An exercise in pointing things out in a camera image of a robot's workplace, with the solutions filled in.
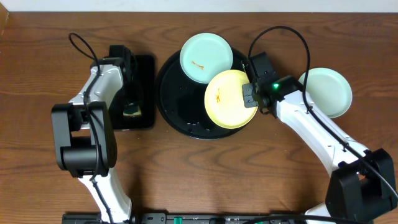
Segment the green yellow sponge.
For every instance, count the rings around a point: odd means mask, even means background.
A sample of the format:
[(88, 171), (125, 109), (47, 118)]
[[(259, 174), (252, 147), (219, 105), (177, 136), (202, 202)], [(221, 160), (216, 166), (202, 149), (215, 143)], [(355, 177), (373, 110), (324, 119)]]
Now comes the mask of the green yellow sponge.
[(123, 116), (132, 118), (140, 117), (142, 116), (141, 107), (139, 105), (135, 105), (134, 103), (129, 104), (125, 107), (123, 111)]

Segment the yellow plate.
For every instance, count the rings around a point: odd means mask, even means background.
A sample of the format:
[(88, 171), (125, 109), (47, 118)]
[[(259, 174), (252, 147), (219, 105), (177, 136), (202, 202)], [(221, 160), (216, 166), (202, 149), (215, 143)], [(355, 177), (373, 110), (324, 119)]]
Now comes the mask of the yellow plate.
[(212, 122), (222, 128), (236, 129), (252, 120), (257, 108), (245, 107), (243, 98), (243, 85), (248, 83), (247, 75), (240, 70), (221, 72), (209, 82), (204, 103)]

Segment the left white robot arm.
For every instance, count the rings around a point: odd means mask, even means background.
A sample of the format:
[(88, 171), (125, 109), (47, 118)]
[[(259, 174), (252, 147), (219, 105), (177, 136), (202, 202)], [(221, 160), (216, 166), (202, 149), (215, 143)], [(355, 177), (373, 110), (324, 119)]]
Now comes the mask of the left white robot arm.
[(94, 58), (90, 77), (68, 103), (51, 110), (56, 162), (90, 192), (100, 209), (99, 223), (134, 223), (131, 199), (114, 169), (117, 144), (109, 107), (127, 106), (133, 96), (134, 54), (112, 45), (105, 58)]

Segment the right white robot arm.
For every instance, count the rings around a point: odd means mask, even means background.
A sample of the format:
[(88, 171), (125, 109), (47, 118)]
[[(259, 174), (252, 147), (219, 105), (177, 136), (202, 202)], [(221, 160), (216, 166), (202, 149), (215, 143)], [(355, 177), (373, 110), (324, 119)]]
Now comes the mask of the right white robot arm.
[(397, 208), (394, 163), (385, 150), (370, 151), (347, 135), (298, 80), (278, 75), (266, 53), (243, 60), (242, 67), (249, 78), (243, 85), (245, 107), (258, 107), (293, 129), (330, 176), (325, 201), (306, 215), (372, 223)]

